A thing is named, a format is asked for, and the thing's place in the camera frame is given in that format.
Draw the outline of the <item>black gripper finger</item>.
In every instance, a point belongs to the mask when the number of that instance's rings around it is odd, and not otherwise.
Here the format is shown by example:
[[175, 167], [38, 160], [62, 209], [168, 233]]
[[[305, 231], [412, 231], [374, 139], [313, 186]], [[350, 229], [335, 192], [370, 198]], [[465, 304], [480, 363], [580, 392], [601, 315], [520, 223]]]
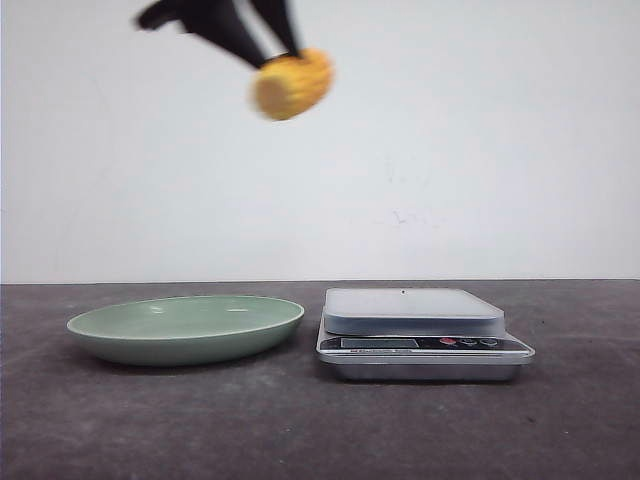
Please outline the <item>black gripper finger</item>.
[[251, 5], [261, 19], [285, 47], [288, 55], [299, 55], [300, 49], [294, 34], [285, 0], [251, 0]]
[[214, 44], [254, 69], [266, 62], [233, 1], [155, 1], [135, 17], [136, 25], [149, 31], [170, 22], [180, 22], [186, 33]]

